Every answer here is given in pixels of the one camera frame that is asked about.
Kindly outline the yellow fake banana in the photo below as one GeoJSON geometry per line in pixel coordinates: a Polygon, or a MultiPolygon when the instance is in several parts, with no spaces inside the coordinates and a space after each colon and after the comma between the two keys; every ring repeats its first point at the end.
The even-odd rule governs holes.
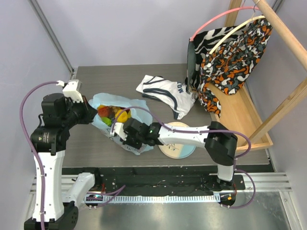
{"type": "Polygon", "coordinates": [[[119,110],[116,114],[115,114],[115,118],[117,118],[117,122],[119,123],[125,123],[127,122],[127,120],[129,118],[131,118],[131,112],[130,110],[124,111],[122,112],[122,109],[119,110]]]}

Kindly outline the light blue plastic bag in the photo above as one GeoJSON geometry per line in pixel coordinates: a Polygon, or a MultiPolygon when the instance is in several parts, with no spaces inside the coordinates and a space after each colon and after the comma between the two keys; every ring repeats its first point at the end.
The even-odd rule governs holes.
{"type": "Polygon", "coordinates": [[[120,141],[119,136],[112,136],[111,126],[114,121],[126,123],[129,118],[135,118],[138,121],[150,125],[153,121],[152,116],[141,109],[134,107],[142,107],[148,110],[145,100],[129,99],[118,95],[108,93],[98,93],[89,100],[92,108],[97,109],[98,114],[94,117],[92,125],[98,128],[106,137],[121,146],[124,150],[133,152],[135,155],[140,155],[143,152],[150,151],[153,147],[142,144],[140,149],[124,145],[120,141]]]}

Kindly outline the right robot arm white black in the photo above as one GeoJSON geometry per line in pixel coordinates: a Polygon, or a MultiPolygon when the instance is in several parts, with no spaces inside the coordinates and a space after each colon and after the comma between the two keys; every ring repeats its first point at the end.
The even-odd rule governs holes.
{"type": "Polygon", "coordinates": [[[126,123],[116,123],[114,131],[124,144],[136,149],[140,149],[143,144],[181,144],[205,149],[217,164],[217,176],[204,181],[204,186],[211,191],[222,191],[234,186],[237,136],[219,122],[211,122],[209,126],[179,127],[158,122],[147,125],[130,118],[126,123]]]}

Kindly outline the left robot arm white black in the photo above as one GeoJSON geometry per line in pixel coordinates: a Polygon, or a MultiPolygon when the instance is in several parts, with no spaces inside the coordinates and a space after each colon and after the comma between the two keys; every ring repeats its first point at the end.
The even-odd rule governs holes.
{"type": "Polygon", "coordinates": [[[62,93],[45,96],[41,103],[43,124],[28,137],[36,166],[36,199],[33,215],[24,223],[26,230],[72,230],[79,207],[89,190],[101,188],[95,170],[80,173],[66,193],[62,192],[62,166],[70,129],[91,123],[97,114],[85,96],[78,99],[62,93]]]}

